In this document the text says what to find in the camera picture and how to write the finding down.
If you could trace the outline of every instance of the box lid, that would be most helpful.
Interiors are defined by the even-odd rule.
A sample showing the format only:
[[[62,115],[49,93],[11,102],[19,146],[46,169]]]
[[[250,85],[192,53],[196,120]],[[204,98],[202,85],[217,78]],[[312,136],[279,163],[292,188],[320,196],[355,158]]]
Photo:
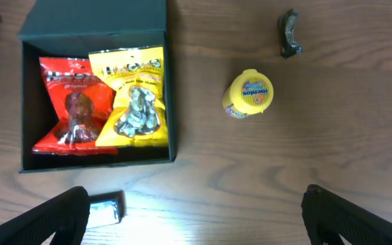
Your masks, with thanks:
[[[166,30],[166,0],[37,0],[20,39]]]

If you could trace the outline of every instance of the box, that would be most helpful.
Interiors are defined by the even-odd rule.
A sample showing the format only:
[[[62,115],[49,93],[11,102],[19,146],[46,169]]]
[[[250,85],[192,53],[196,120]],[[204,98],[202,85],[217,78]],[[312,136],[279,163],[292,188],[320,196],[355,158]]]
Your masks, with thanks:
[[[37,0],[19,33],[22,41],[22,163],[20,172],[170,163],[176,120],[167,49],[165,0]],[[58,119],[42,81],[39,57],[88,58],[93,51],[163,45],[168,147],[125,147],[118,155],[59,156],[31,149]]]

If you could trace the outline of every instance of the yellow container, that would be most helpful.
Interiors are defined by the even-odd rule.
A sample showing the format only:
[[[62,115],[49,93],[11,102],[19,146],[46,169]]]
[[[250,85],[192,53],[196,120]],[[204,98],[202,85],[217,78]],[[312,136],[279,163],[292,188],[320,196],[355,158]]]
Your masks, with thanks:
[[[273,100],[273,85],[256,69],[238,76],[223,95],[223,108],[234,118],[262,113]]]

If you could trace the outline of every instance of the red packet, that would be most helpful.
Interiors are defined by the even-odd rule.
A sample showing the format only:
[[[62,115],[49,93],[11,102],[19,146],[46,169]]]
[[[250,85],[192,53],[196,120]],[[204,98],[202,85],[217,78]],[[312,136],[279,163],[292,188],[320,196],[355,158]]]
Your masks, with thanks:
[[[40,58],[42,78],[59,118],[33,147],[44,154],[117,154],[95,140],[112,112],[114,91],[93,75],[88,59]]]

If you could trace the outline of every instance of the yellow snack bag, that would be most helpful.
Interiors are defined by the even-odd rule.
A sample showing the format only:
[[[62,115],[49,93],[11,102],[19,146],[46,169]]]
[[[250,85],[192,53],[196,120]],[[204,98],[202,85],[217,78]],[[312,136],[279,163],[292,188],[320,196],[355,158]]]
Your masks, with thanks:
[[[163,47],[89,54],[93,73],[116,91],[96,146],[166,146]]]

